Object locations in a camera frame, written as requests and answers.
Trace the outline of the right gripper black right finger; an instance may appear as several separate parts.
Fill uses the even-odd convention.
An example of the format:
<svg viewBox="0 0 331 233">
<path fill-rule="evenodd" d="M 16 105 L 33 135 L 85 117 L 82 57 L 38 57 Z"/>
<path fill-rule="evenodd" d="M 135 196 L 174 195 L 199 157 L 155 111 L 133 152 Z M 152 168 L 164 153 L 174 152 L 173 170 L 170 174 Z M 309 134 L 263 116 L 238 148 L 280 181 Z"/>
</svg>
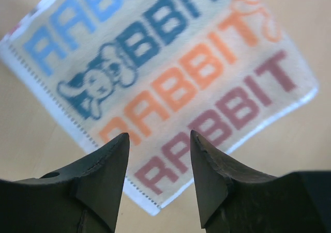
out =
<svg viewBox="0 0 331 233">
<path fill-rule="evenodd" d="M 206 232 L 330 232 L 330 171 L 268 175 L 196 131 L 190 134 L 190 156 Z"/>
</svg>

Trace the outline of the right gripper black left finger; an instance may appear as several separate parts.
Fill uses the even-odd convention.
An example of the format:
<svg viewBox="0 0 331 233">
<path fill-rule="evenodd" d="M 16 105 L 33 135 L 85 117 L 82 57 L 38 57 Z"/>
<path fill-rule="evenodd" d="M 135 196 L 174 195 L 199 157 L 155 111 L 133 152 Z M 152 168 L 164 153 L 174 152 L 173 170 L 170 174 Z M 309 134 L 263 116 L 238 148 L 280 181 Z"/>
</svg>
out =
<svg viewBox="0 0 331 233">
<path fill-rule="evenodd" d="M 129 157 L 122 133 L 43 175 L 1 181 L 1 232 L 114 232 Z"/>
</svg>

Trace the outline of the orange and green printed towel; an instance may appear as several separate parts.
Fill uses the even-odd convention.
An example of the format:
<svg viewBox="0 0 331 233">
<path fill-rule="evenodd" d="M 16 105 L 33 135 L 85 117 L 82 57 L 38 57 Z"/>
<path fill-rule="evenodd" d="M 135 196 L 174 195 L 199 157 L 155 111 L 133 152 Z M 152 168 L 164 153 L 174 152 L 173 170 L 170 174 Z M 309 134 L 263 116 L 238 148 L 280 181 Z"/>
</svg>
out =
<svg viewBox="0 0 331 233">
<path fill-rule="evenodd" d="M 85 152 L 129 134 L 151 215 L 192 184 L 191 130 L 232 153 L 318 91 L 260 0 L 42 0 L 1 58 Z"/>
</svg>

